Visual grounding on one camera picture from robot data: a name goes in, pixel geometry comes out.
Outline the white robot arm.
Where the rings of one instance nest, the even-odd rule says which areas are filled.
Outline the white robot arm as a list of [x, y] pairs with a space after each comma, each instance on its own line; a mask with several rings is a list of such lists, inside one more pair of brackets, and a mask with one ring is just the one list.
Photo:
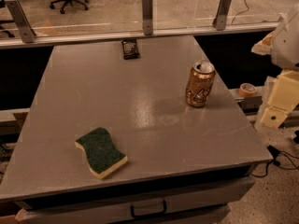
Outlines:
[[261, 124], [278, 128], [299, 105], [299, 4], [295, 4], [274, 32], [256, 43], [251, 51], [271, 56], [272, 64], [282, 69], [275, 78]]

